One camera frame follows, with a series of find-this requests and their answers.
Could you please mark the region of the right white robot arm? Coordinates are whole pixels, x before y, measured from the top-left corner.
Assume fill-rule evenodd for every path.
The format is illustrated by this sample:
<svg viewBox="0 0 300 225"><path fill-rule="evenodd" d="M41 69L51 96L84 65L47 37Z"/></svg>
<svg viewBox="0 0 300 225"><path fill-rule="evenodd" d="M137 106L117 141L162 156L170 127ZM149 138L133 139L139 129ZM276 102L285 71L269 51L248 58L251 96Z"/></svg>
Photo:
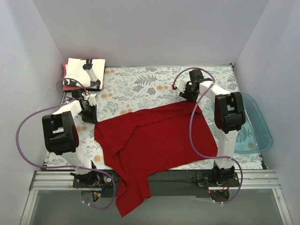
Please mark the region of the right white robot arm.
<svg viewBox="0 0 300 225"><path fill-rule="evenodd" d="M242 94L230 92L215 84L213 75L208 78L203 73L209 71L199 67L189 67L190 80L184 82L178 78L174 79L172 88L180 90L180 96L190 102L194 102L194 108L199 107L203 97L207 97L214 104L214 122L218 128L217 155L212 157L214 166L211 172L213 183L223 186L234 178L234 159L236 139L242 125L246 122L246 114Z"/></svg>

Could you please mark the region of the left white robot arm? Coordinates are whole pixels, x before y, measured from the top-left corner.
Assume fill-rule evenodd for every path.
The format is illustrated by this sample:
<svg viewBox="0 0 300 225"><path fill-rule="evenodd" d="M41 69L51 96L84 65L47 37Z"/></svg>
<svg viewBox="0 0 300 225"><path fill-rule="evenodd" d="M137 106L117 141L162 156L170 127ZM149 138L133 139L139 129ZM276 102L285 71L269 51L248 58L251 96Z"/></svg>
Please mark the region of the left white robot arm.
<svg viewBox="0 0 300 225"><path fill-rule="evenodd" d="M71 175L78 182L93 188L99 184L100 176L94 171L94 163L78 148L79 136L74 118L79 115L83 122L97 124L96 99L94 94L83 90L71 91L71 97L75 100L42 117L45 146L48 152L63 157L75 167Z"/></svg>

